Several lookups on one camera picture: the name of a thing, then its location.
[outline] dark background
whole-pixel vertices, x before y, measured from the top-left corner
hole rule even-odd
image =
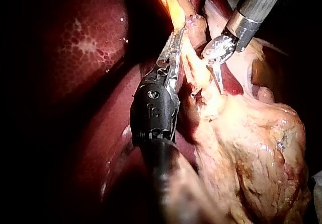
[[[8,176],[4,190],[9,196],[7,207],[14,212],[11,220],[33,220],[46,223],[50,216],[44,215],[47,204],[44,180],[50,172],[50,166],[57,161],[55,154],[48,155],[47,148],[39,147],[48,138],[43,129],[32,129],[33,118],[17,114],[15,99],[15,72],[23,62],[21,45],[28,45],[28,21],[34,15],[32,0],[4,0],[2,16],[4,78],[3,93],[5,107],[3,113],[4,172]],[[257,36],[287,51],[292,57],[289,74],[296,79],[289,89],[295,101],[291,105],[299,114],[306,127],[306,162],[309,167],[309,187],[312,192],[311,176],[322,169],[322,151],[319,127],[320,122],[320,8],[318,0],[279,0],[270,15],[262,24]],[[141,32],[148,32],[140,26]],[[313,200],[304,217],[306,224],[317,223]]]

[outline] metallic instrument shaft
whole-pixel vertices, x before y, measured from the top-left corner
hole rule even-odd
[[[236,51],[242,52],[249,44],[277,0],[239,0],[225,30],[239,40]]]

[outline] metal jaw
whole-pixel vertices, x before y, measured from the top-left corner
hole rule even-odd
[[[134,95],[130,125],[133,141],[138,144],[153,138],[174,142],[180,106],[176,85],[184,30],[170,35],[154,68],[143,77]]]
[[[220,36],[212,39],[202,51],[202,56],[208,59],[208,70],[217,81],[219,92],[223,93],[223,82],[220,66],[235,52],[237,38],[223,30]]]
[[[167,78],[164,87],[169,92],[170,97],[175,105],[175,115],[178,114],[180,101],[176,92],[176,86],[179,77],[180,54],[182,47],[182,38],[185,32],[185,26],[178,32],[172,32],[168,38],[156,64],[161,68],[165,68]],[[174,130],[176,129],[177,118],[175,117]]]

